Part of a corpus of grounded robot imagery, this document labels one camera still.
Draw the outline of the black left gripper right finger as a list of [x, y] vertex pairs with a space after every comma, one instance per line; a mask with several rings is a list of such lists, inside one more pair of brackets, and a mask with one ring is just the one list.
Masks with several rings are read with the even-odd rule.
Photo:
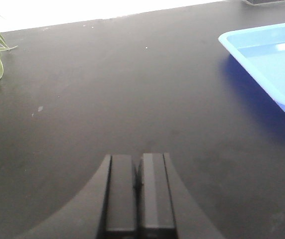
[[139, 238], [223, 238], [182, 183], [169, 154], [143, 154], [139, 180]]

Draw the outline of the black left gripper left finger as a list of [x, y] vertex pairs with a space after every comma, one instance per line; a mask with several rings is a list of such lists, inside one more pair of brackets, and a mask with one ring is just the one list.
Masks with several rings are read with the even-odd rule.
[[135, 239], [136, 169], [129, 155], [106, 155], [66, 205], [19, 239]]

